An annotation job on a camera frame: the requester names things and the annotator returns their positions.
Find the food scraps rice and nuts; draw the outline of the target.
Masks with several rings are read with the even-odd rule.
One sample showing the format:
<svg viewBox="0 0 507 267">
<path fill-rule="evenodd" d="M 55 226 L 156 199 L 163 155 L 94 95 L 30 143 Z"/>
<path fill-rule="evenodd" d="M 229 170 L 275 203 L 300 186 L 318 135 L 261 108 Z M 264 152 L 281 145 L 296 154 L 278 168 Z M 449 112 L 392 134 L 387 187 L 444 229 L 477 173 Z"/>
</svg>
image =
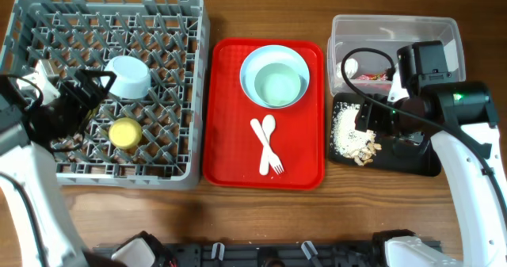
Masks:
<svg viewBox="0 0 507 267">
<path fill-rule="evenodd" d="M 358 166 L 372 163 L 383 148 L 375 140 L 374 131 L 356 130 L 355 121 L 360 106 L 339 101 L 334 108 L 337 112 L 333 117 L 330 140 L 333 151 L 342 158 L 353 160 Z"/>
</svg>

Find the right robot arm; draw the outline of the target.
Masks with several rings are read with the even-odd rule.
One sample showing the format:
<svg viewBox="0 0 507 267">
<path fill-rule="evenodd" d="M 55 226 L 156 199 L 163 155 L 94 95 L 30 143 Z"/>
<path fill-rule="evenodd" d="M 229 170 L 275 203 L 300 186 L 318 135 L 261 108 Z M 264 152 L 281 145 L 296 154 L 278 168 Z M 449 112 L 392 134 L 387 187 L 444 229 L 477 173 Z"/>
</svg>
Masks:
<svg viewBox="0 0 507 267">
<path fill-rule="evenodd" d="M 420 132 L 429 139 L 448 179 L 459 223 L 463 260 L 455 261 L 415 235 L 382 241 L 387 266 L 504 266 L 506 176 L 500 153 L 499 116 L 483 82 L 461 82 L 448 69 L 439 40 L 397 51 L 388 78 L 398 75 L 407 97 L 364 99 L 356 127 L 388 135 Z"/>
</svg>

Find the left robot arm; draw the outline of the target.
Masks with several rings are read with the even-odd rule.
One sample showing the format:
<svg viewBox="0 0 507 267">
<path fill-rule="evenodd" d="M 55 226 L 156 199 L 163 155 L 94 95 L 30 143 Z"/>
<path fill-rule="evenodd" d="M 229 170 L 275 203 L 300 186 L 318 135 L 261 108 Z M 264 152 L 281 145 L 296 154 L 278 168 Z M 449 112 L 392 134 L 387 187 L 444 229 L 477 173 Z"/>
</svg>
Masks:
<svg viewBox="0 0 507 267">
<path fill-rule="evenodd" d="M 59 81 L 55 99 L 40 85 L 29 103 L 1 76 L 1 190 L 13 218 L 24 266 L 114 266 L 92 253 L 79 236 L 59 191 L 51 142 L 83 135 L 116 79 L 110 71 L 78 70 Z"/>
</svg>

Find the white napkin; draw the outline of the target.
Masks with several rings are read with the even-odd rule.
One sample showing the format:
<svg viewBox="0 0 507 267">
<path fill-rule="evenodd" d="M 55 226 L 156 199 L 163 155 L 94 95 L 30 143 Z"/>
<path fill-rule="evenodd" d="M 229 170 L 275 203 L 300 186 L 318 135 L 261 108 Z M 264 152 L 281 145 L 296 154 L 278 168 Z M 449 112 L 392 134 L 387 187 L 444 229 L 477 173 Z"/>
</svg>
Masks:
<svg viewBox="0 0 507 267">
<path fill-rule="evenodd" d="M 338 81 L 341 81 L 343 79 L 343 75 L 341 73 L 341 65 L 342 62 L 337 64 L 336 79 Z M 352 78 L 359 70 L 359 64 L 354 58 L 350 58 L 346 60 L 344 69 L 347 78 Z"/>
</svg>

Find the light green bowl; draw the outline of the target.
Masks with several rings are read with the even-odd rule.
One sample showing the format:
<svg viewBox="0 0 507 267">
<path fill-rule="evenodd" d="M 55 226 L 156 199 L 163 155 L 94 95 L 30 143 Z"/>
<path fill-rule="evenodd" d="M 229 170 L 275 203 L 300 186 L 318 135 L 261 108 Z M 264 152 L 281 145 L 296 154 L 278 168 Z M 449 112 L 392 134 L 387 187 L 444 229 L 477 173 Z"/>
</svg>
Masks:
<svg viewBox="0 0 507 267">
<path fill-rule="evenodd" d="M 301 78 L 290 66 L 270 63 L 262 67 L 254 79 L 259 98 L 269 107 L 290 105 L 299 95 Z"/>
<path fill-rule="evenodd" d="M 140 59 L 127 55 L 112 58 L 104 71 L 112 72 L 116 79 L 109 92 L 126 99 L 141 99 L 151 88 L 151 75 L 148 66 Z"/>
</svg>

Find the red snack wrapper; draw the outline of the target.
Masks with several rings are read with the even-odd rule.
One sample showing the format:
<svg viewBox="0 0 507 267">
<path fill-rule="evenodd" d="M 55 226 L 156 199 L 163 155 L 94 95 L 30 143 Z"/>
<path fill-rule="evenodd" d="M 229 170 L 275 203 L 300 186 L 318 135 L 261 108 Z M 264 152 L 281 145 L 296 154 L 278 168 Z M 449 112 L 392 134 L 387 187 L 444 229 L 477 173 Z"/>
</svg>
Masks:
<svg viewBox="0 0 507 267">
<path fill-rule="evenodd" d="M 386 74 L 361 74 L 354 78 L 357 81 L 389 81 Z"/>
</svg>

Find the white plastic fork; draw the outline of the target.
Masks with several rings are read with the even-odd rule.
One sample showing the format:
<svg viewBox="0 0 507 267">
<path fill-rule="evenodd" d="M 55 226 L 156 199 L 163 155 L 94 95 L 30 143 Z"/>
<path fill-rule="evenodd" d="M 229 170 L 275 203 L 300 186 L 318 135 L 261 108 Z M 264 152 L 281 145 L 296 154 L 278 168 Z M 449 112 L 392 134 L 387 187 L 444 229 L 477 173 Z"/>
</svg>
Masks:
<svg viewBox="0 0 507 267">
<path fill-rule="evenodd" d="M 266 115 L 262 122 L 258 119 L 253 118 L 250 121 L 250 127 L 258 137 L 263 148 L 261 152 L 261 161 L 259 164 L 259 173 L 262 176 L 266 176 L 269 173 L 269 169 L 273 169 L 276 174 L 282 174 L 284 172 L 283 165 L 279 157 L 273 152 L 270 146 L 270 136 L 276 128 L 276 121 L 273 115 Z"/>
</svg>

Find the yellow plastic cup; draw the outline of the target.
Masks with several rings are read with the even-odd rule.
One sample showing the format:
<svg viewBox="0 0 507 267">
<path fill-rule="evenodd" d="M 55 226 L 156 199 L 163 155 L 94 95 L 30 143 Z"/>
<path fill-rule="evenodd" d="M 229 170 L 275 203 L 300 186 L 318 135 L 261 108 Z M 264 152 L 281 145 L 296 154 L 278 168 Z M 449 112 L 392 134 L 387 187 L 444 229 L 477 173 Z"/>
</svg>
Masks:
<svg viewBox="0 0 507 267">
<path fill-rule="evenodd" d="M 120 118 L 109 128 L 110 142 L 120 149 L 136 147 L 142 139 L 141 125 L 131 118 Z"/>
</svg>

